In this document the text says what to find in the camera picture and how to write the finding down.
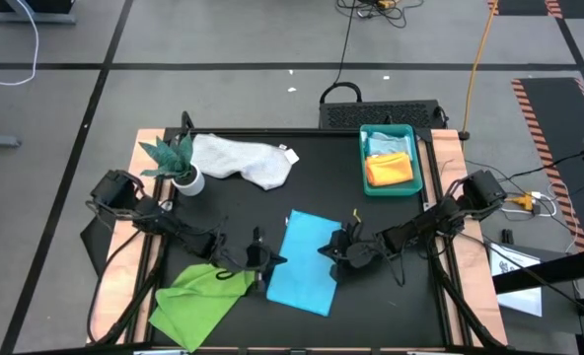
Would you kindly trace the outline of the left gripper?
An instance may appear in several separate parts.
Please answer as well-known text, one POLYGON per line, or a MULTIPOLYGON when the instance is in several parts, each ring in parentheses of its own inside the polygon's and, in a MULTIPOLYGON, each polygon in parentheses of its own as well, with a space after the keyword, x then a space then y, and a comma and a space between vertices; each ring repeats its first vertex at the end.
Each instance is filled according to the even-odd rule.
POLYGON ((271 248, 263 242, 263 236, 263 229, 255 227, 252 242, 244 249, 242 255, 238 255, 226 246, 226 236, 222 235, 211 256, 211 263, 220 268, 220 271, 215 275, 216 279, 226 281, 236 276, 240 271, 251 271, 254 274, 254 281, 249 287, 249 291, 264 292, 266 290, 266 274, 272 272, 276 266, 284 264, 287 258, 273 253, 271 248))

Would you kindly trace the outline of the pale blue teal-edged towel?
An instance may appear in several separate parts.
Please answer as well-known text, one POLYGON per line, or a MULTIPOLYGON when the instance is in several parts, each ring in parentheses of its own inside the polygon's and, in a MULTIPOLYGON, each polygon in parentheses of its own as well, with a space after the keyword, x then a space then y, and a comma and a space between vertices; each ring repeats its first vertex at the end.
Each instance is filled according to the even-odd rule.
POLYGON ((372 132, 366 141, 368 156, 406 153, 412 159, 411 139, 409 136, 392 136, 381 132, 372 132))

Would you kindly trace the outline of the white paper sheet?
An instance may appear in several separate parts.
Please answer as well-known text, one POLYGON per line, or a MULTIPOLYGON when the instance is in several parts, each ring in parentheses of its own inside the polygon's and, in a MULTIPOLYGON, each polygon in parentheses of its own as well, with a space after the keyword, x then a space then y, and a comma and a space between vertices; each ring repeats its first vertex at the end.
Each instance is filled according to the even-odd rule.
MULTIPOLYGON (((493 276, 521 270, 540 264, 541 261, 534 256, 498 244, 489 245, 489 264, 493 276)), ((542 289, 514 291, 497 295, 498 304, 521 313, 540 318, 543 315, 542 289)))

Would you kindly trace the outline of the blue microfiber towel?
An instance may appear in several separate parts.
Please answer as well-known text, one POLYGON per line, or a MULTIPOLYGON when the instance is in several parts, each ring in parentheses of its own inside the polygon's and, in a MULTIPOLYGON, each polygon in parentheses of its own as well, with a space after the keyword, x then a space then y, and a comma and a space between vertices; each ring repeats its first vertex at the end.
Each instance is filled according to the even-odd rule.
POLYGON ((340 222, 292 210, 279 253, 287 261, 274 268, 266 299, 327 317, 336 290, 329 275, 334 262, 318 249, 340 229, 340 222))

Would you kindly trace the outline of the grey desk foot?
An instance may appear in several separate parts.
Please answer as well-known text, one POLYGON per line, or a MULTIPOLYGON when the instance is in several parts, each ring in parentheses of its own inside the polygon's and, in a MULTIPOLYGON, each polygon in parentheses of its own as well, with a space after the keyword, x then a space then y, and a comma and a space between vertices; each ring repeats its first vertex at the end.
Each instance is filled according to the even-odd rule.
POLYGON ((75 25, 76 18, 67 14, 33 13, 31 17, 18 13, 0 13, 0 23, 29 23, 75 25))

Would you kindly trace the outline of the black computer case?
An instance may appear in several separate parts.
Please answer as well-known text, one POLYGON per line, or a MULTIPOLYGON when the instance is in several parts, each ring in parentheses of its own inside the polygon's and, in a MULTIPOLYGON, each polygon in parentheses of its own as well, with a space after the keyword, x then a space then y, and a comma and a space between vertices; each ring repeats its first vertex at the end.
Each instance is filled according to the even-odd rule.
POLYGON ((320 104, 319 127, 358 129, 364 124, 408 124, 441 129, 449 117, 436 100, 320 104))

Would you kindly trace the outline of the artificial green plant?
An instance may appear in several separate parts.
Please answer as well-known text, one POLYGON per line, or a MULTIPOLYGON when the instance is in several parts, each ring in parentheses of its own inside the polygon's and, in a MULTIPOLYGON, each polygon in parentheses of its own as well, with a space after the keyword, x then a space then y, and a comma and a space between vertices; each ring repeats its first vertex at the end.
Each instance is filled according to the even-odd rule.
POLYGON ((156 144, 139 142, 143 151, 157 164, 157 168, 144 170, 144 177, 188 178, 192 175, 193 146, 190 132, 166 143, 160 137, 156 144))

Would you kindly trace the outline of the wooden table side board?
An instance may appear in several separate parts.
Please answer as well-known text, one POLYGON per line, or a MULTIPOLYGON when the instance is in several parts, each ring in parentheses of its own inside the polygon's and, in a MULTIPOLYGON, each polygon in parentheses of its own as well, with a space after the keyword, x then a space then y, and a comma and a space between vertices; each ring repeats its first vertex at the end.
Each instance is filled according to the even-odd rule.
MULTIPOLYGON (((456 130, 433 130, 432 145, 443 190, 456 179, 465 177, 466 162, 456 130)), ((508 344, 503 319, 490 271, 488 252, 478 221, 467 218, 465 229, 454 238, 454 251, 464 298, 491 335, 508 344)))
MULTIPOLYGON (((163 138, 165 131, 165 128, 139 129, 130 155, 128 171, 141 179, 144 191, 149 195, 155 193, 155 181, 152 177, 142 177, 140 173, 156 168, 157 165, 144 152, 138 142, 156 145, 156 137, 163 138)), ((116 221, 110 235, 107 259, 135 232, 131 222, 116 221)), ((161 236, 138 234, 108 266, 99 286, 90 317, 90 330, 96 339, 109 331, 137 292, 136 285, 140 286, 146 276, 150 274, 158 258, 161 240, 161 236)), ((146 294, 137 313, 133 316, 127 332, 120 336, 117 343, 144 342, 146 340, 148 318, 154 301, 153 294, 152 290, 146 294)))

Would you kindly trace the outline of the white plant pot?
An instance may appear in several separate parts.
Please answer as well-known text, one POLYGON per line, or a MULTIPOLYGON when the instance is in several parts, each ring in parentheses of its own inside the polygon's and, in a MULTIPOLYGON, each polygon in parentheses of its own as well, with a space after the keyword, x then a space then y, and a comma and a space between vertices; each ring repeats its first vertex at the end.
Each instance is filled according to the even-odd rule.
POLYGON ((191 166, 191 174, 189 175, 189 183, 177 182, 174 178, 171 180, 174 188, 185 196, 195 196, 199 194, 205 187, 205 177, 196 165, 191 166))

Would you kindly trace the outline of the teal plastic bin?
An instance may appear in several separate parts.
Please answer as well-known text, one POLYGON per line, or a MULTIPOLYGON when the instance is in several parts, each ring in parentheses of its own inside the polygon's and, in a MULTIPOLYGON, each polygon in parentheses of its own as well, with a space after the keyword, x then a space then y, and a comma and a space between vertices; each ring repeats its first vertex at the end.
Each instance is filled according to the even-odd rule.
POLYGON ((413 128, 408 124, 364 124, 359 130, 360 158, 362 164, 363 189, 369 196, 411 196, 423 187, 420 162, 413 128), (365 171, 366 141, 372 132, 381 132, 392 136, 409 136, 411 139, 413 180, 386 186, 372 186, 368 183, 365 171))

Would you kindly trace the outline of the black flat beam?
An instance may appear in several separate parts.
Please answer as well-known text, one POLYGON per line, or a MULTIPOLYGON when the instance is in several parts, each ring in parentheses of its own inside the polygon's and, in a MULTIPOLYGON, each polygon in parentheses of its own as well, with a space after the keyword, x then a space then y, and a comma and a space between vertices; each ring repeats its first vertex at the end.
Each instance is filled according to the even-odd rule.
POLYGON ((584 278, 584 252, 554 259, 493 277, 497 294, 584 278))

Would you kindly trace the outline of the green microfiber towel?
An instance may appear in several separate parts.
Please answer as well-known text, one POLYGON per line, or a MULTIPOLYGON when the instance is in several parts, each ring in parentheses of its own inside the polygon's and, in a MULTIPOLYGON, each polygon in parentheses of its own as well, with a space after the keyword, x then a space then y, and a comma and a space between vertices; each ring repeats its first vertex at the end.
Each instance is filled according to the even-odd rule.
POLYGON ((149 322, 181 348, 195 351, 253 284, 255 273, 241 271, 219 280, 211 264, 186 268, 168 288, 155 293, 149 322))

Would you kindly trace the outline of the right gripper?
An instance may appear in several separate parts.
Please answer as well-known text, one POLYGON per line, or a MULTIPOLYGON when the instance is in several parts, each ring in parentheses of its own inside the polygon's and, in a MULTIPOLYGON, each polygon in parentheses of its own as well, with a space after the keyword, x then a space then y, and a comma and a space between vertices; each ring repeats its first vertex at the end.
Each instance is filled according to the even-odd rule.
POLYGON ((380 262, 382 246, 377 239, 364 239, 363 227, 362 222, 347 223, 331 233, 327 245, 318 248, 333 262, 329 274, 336 282, 353 280, 380 262))

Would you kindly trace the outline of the white grey microfiber towel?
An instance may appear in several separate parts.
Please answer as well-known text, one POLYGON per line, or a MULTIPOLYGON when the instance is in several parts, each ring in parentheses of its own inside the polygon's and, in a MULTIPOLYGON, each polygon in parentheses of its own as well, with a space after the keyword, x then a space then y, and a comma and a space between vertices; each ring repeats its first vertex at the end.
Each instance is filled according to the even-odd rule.
POLYGON ((191 162, 203 174, 218 179, 239 174, 265 191, 282 186, 300 160, 287 146, 240 142, 214 134, 197 134, 192 146, 191 162))

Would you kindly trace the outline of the orange microfiber towel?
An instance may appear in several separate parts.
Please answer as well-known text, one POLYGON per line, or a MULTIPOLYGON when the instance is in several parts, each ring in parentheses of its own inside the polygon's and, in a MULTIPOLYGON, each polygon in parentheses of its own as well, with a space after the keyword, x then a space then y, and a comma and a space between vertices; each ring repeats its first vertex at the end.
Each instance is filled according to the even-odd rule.
POLYGON ((409 155, 397 152, 368 156, 365 160, 367 181, 372 186, 386 186, 413 180, 409 155))

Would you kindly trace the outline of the black striped floor mat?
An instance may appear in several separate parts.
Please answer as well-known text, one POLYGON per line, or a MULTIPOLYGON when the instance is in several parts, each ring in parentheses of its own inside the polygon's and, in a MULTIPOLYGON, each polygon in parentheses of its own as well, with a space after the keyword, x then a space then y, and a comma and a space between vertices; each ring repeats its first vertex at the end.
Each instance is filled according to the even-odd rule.
POLYGON ((584 251, 584 83, 572 77, 512 81, 560 214, 584 251))
POLYGON ((498 0, 494 15, 584 19, 584 0, 498 0))

